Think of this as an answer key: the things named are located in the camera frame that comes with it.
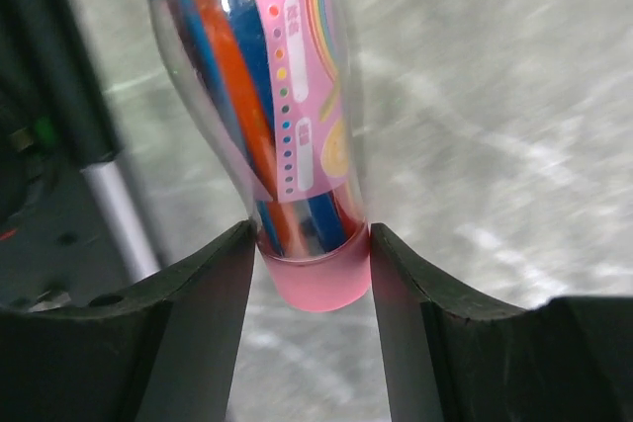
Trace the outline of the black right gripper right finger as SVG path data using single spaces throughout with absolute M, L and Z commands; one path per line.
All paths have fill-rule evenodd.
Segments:
M 628 421 L 632 301 L 560 296 L 523 309 L 371 228 L 371 272 L 395 421 Z

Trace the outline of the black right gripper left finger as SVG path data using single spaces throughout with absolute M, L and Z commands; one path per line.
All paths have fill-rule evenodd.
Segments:
M 239 222 L 84 307 L 1 313 L 5 421 L 222 421 L 254 264 Z

